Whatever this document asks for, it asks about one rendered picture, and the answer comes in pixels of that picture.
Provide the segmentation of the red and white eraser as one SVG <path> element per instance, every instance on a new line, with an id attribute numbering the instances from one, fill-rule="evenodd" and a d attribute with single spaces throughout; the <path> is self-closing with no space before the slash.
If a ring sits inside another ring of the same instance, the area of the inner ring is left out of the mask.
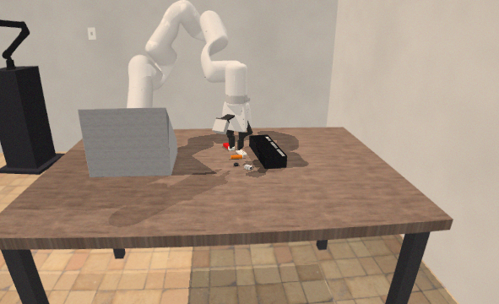
<path id="1" fill-rule="evenodd" d="M 231 149 L 229 148 L 229 143 L 224 143 L 224 144 L 223 144 L 223 146 L 224 146 L 225 148 L 227 148 L 229 151 L 235 150 L 235 147 L 233 147 L 233 148 L 231 148 Z"/>

